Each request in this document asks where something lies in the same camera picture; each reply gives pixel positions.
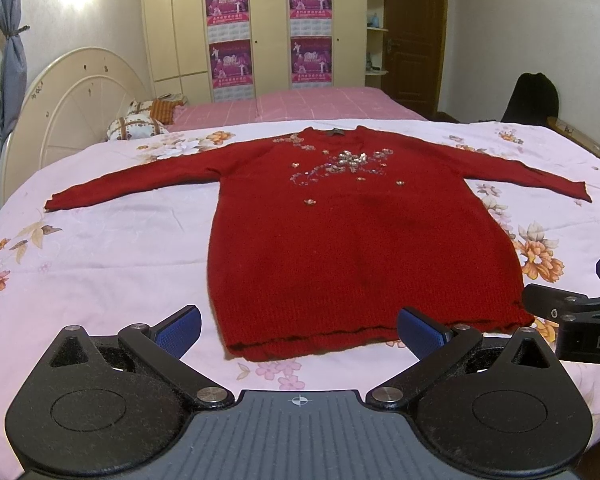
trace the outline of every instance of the gray ribbed plate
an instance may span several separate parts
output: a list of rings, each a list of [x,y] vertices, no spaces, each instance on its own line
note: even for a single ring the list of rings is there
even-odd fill
[[[433,456],[405,418],[352,391],[247,391],[195,416],[183,437],[124,480],[470,480]],[[569,472],[556,480],[577,480]]]

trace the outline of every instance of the curtain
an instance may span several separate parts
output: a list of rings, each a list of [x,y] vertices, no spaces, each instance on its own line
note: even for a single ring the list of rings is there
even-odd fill
[[[20,39],[20,33],[29,27],[20,27],[20,0],[0,0],[0,30],[6,38],[2,58],[0,94],[0,138],[4,142],[13,131],[24,94],[27,90],[27,59]]]

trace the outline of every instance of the cream headboard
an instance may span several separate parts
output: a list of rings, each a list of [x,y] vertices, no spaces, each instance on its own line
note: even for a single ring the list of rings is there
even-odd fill
[[[0,208],[37,170],[106,138],[132,100],[149,98],[113,52],[81,48],[49,65],[30,86],[0,160]]]

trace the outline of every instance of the bed sheet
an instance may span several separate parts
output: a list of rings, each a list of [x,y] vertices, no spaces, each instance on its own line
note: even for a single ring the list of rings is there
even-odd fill
[[[308,126],[347,129],[359,124],[585,180],[591,204],[545,189],[475,180],[467,184],[512,238],[526,283],[600,296],[594,272],[600,257],[600,160],[546,128],[415,120],[289,121],[96,144],[34,174],[0,211],[0,480],[16,478],[21,471],[4,434],[5,412],[68,324],[83,325],[91,335],[110,335],[133,322],[155,324],[196,304],[203,317],[202,335],[183,361],[235,395],[242,389],[351,388],[364,393],[414,364],[416,358],[399,342],[259,364],[228,356],[206,292],[206,253],[219,184],[173,186],[89,208],[43,211],[54,192],[156,158]],[[426,255],[432,266],[437,250],[432,247]],[[487,250],[477,246],[466,264]],[[536,258],[534,251],[541,256]],[[537,320],[537,327],[547,341],[554,341],[550,323]],[[592,412],[594,443],[600,439],[600,365],[564,365]]]
[[[271,121],[414,119],[421,115],[376,88],[315,88],[273,92],[257,99],[177,107],[170,132]]]

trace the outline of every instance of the metal bolt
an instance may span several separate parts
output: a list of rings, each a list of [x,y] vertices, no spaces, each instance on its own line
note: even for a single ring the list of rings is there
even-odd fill
[[[381,386],[380,388],[373,390],[371,396],[378,402],[382,402],[383,404],[391,404],[392,402],[397,402],[400,400],[403,397],[403,394],[398,388]]]
[[[217,404],[222,402],[229,396],[229,392],[224,388],[218,388],[217,386],[210,386],[208,388],[202,388],[196,394],[202,402],[208,402],[209,404]]]

